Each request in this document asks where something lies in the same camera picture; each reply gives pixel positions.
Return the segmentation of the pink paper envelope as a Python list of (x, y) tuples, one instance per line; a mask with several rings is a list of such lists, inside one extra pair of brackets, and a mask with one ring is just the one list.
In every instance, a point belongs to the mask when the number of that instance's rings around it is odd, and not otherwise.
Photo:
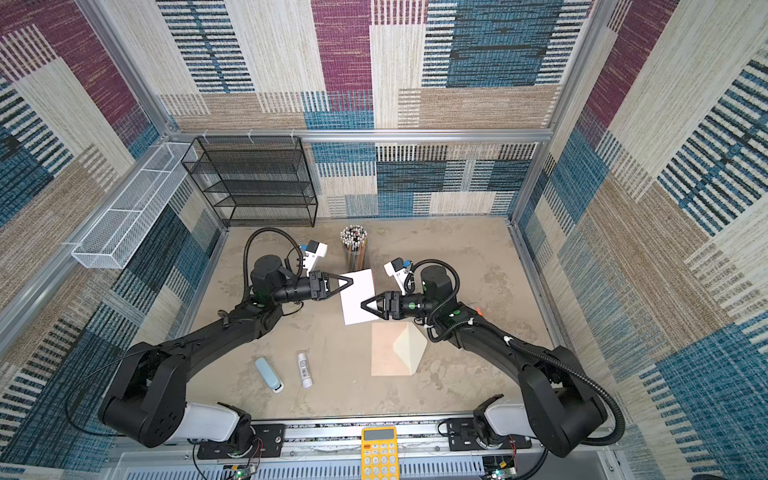
[(414, 375), (427, 343), (426, 336), (414, 324), (374, 323), (371, 330), (371, 375)]

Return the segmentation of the pink lined letter paper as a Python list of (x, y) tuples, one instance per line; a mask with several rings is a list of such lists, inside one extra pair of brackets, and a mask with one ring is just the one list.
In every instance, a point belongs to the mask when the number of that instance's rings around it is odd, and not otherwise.
[(343, 274), (352, 279), (352, 285), (341, 292), (341, 305), (345, 325), (374, 321), (377, 316), (361, 308), (361, 303), (375, 296), (371, 269)]

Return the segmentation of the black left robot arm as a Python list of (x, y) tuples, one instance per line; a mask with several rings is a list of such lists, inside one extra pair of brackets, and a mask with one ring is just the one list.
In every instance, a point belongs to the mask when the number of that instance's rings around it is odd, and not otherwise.
[[(243, 295), (218, 320), (183, 337), (156, 345), (140, 342), (110, 363), (115, 374), (98, 409), (106, 437), (127, 437), (154, 448), (187, 440), (213, 444), (234, 458), (255, 443), (252, 417), (228, 405), (204, 405), (187, 400), (187, 384), (202, 369), (230, 351), (271, 332), (283, 317), (286, 303), (323, 301), (353, 286), (348, 276), (314, 270), (325, 247), (311, 241), (300, 246), (287, 232), (276, 229), (298, 256), (293, 267), (287, 258), (264, 255), (243, 262)], [(335, 279), (337, 288), (331, 288)]]

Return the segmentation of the white glue stick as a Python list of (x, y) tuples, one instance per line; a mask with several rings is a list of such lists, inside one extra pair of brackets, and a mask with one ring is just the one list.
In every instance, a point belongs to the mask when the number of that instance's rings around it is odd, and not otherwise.
[(308, 357), (306, 353), (299, 352), (297, 354), (297, 361), (298, 361), (298, 367), (299, 367), (302, 386), (304, 388), (310, 388), (313, 385), (313, 380), (311, 377)]

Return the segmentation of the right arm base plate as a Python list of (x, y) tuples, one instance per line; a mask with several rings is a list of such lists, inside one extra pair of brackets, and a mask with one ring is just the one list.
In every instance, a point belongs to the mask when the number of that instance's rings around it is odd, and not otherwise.
[(449, 418), (437, 425), (437, 433), (448, 439), (451, 451), (530, 449), (532, 439), (497, 434), (485, 420)]

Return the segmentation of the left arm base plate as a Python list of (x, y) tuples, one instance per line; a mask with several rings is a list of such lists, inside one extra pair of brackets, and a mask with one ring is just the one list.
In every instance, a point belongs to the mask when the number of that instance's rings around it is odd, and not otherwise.
[(237, 427), (223, 442), (203, 441), (196, 445), (196, 460), (255, 460), (280, 456), (284, 424), (251, 424)]

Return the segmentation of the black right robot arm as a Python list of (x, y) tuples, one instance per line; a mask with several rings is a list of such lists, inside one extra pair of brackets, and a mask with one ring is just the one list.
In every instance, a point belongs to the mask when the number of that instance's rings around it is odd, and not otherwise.
[(461, 281), (448, 263), (426, 259), (398, 263), (399, 282), (420, 285), (385, 291), (360, 302), (382, 320), (419, 319), (432, 343), (449, 342), (485, 359), (514, 380), (522, 393), (533, 436), (563, 458), (579, 445), (609, 446), (626, 431), (616, 399), (583, 370), (565, 347), (548, 349), (503, 331), (458, 299)]

